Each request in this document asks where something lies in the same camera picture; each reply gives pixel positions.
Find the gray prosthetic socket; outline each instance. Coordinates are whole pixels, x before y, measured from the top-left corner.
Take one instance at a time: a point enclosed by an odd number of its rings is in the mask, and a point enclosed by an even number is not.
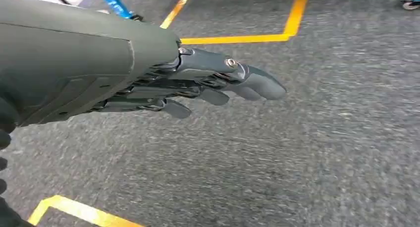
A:
[[[42,0],[0,10],[1,97],[14,107],[0,115],[19,126],[83,113],[178,57],[179,38],[145,23]]]

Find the floor marking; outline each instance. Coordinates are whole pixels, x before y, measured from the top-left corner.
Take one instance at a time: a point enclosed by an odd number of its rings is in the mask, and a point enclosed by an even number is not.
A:
[[[296,36],[301,25],[303,14],[308,0],[295,0],[292,9],[290,10],[289,18],[286,22],[283,34]]]
[[[118,216],[108,214],[88,205],[58,195],[42,200],[32,213],[28,222],[36,226],[49,207],[55,208],[99,227],[144,227]]]
[[[169,27],[186,2],[187,0],[180,0],[178,2],[174,10],[168,15],[161,25],[162,28]],[[183,38],[181,41],[185,45],[285,42],[288,41],[290,37],[298,34],[307,2],[308,0],[294,0],[289,18],[287,19],[286,26],[282,34]]]
[[[172,23],[172,21],[175,19],[175,17],[178,15],[178,13],[181,11],[181,9],[185,6],[187,1],[188,0],[179,0],[176,6],[173,8],[173,10],[169,13],[169,15],[163,21],[162,25],[160,25],[160,27],[163,29],[167,29]]]

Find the caster wheel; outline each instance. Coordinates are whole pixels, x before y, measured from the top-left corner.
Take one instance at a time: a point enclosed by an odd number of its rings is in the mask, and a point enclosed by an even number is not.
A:
[[[403,8],[405,10],[415,10],[420,7],[420,4],[413,3],[412,1],[406,1],[403,3]]]
[[[144,18],[141,15],[133,15],[130,19],[143,21]]]

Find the robotic hand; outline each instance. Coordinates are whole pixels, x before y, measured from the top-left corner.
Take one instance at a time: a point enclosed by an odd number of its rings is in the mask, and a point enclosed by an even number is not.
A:
[[[223,105],[280,99],[272,76],[229,56],[181,47],[166,29],[42,0],[0,0],[0,147],[15,127],[90,112],[185,118],[174,97]]]

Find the metal screw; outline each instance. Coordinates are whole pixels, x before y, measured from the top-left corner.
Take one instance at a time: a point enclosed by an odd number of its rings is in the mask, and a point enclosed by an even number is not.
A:
[[[193,54],[192,50],[189,50],[189,49],[186,49],[186,48],[183,48],[183,47],[179,48],[178,51],[182,55],[192,55]]]
[[[234,60],[233,58],[227,58],[226,64],[231,68],[236,68],[238,66],[238,62]]]
[[[187,49],[186,48],[179,48],[179,53],[180,54],[184,54],[186,52],[187,52]]]

